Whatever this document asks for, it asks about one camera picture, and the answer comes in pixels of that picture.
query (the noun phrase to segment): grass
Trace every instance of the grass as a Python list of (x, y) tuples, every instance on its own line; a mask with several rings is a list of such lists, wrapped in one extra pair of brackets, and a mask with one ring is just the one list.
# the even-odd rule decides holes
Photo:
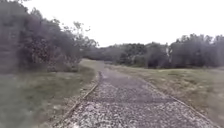
[(106, 67), (143, 78), (224, 127), (224, 70), (144, 69), (107, 65)]
[(86, 67), (77, 73), (0, 74), (0, 127), (32, 128), (53, 121), (93, 76), (94, 71)]

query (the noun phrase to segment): tree line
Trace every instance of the tree line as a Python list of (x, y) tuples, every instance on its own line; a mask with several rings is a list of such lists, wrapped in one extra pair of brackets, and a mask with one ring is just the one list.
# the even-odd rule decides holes
[(84, 52), (94, 46), (82, 23), (63, 26), (40, 11), (28, 12), (19, 0), (0, 0), (0, 72), (76, 71)]
[(192, 68), (224, 66), (224, 37), (190, 34), (175, 42), (121, 44), (93, 47), (86, 58), (147, 68)]

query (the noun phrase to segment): paved path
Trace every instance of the paved path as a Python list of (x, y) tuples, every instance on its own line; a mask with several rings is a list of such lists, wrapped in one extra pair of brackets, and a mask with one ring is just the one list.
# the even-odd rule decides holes
[(65, 128), (215, 128), (187, 106), (137, 78), (101, 69), (100, 85)]

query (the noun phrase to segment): road edge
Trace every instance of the road edge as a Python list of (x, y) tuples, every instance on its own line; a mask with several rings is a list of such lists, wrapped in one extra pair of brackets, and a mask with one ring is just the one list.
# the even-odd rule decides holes
[[(159, 89), (158, 89), (155, 85), (153, 85), (151, 82), (148, 82), (148, 81), (146, 81), (146, 80), (144, 80), (143, 78), (140, 78), (140, 77), (136, 77), (136, 78), (139, 79), (139, 80), (141, 80), (141, 81), (143, 81), (143, 82), (146, 83), (148, 86), (151, 86), (152, 88), (154, 88), (154, 89), (156, 89), (157, 91), (159, 91)], [(159, 91), (159, 92), (160, 92), (160, 93), (163, 93), (164, 95), (169, 96), (170, 98), (172, 98), (172, 99), (175, 100), (176, 102), (178, 102), (178, 103), (184, 105), (185, 107), (189, 108), (190, 110), (192, 110), (193, 112), (195, 112), (197, 115), (199, 115), (200, 117), (202, 117), (203, 119), (205, 119), (206, 121), (208, 121), (209, 123), (211, 123), (212, 125), (214, 125), (215, 127), (217, 127), (217, 128), (221, 128), (221, 126), (219, 126), (219, 125), (216, 124), (215, 122), (211, 121), (208, 117), (206, 117), (206, 116), (203, 115), (202, 113), (198, 112), (198, 111), (197, 111), (196, 109), (194, 109), (192, 106), (187, 105), (186, 103), (184, 103), (183, 101), (181, 101), (181, 100), (175, 98), (175, 97), (172, 96), (172, 95), (166, 94), (166, 93), (161, 92), (161, 91)]]
[(102, 74), (100, 71), (95, 71), (96, 72), (96, 76), (95, 79), (93, 79), (93, 81), (91, 82), (91, 84), (94, 84), (93, 87), (91, 88), (90, 91), (88, 91), (83, 97), (79, 98), (78, 101), (72, 106), (71, 109), (69, 109), (64, 116), (59, 119), (58, 121), (56, 121), (56, 123), (54, 123), (52, 125), (52, 128), (56, 128), (59, 124), (61, 124), (66, 118), (68, 118), (69, 116), (71, 116), (72, 112), (75, 111), (75, 109), (80, 105), (80, 103), (87, 97), (89, 96), (95, 89), (96, 87), (98, 87), (100, 85), (100, 81), (102, 78)]

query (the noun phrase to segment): sky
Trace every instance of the sky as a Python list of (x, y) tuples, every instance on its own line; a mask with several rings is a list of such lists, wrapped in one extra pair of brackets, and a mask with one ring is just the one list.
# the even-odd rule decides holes
[(79, 21), (100, 46), (172, 43), (182, 35), (224, 34), (223, 0), (31, 0), (45, 18)]

